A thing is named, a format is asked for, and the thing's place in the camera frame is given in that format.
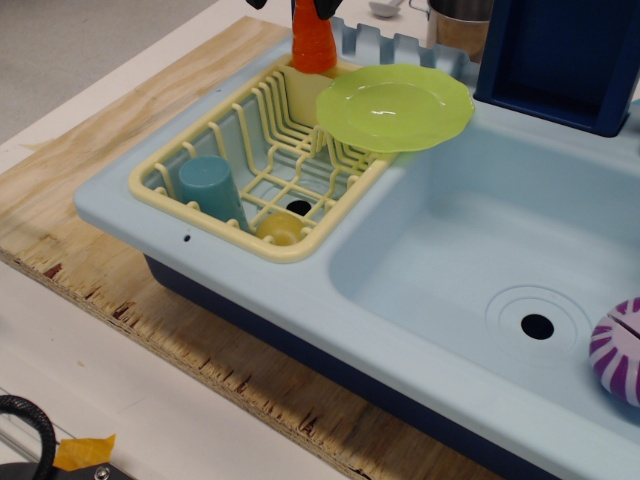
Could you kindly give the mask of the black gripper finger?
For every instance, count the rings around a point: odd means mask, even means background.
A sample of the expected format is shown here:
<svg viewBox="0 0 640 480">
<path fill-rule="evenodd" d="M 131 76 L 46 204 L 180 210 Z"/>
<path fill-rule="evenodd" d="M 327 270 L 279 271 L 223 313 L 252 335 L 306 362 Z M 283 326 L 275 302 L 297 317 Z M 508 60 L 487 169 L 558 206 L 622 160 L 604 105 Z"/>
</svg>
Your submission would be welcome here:
<svg viewBox="0 0 640 480">
<path fill-rule="evenodd" d="M 262 9 L 268 0 L 246 0 L 246 2 L 256 10 Z"/>
<path fill-rule="evenodd" d="M 314 0 L 316 15 L 320 20 L 326 21 L 333 17 L 341 5 L 342 0 Z"/>
</svg>

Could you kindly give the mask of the dark metal robot base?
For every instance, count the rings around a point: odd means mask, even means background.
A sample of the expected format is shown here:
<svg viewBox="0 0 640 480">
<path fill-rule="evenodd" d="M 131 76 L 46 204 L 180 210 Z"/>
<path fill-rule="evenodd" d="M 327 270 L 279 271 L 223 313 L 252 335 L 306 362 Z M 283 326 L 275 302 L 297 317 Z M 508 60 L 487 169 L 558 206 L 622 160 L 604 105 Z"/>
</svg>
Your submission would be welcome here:
<svg viewBox="0 0 640 480">
<path fill-rule="evenodd" d="M 1 466 L 1 478 L 8 480 L 31 480 L 36 478 L 38 465 L 14 462 Z M 53 467 L 47 479 L 55 480 L 132 480 L 132 477 L 111 464 L 90 466 L 73 471 Z"/>
</svg>

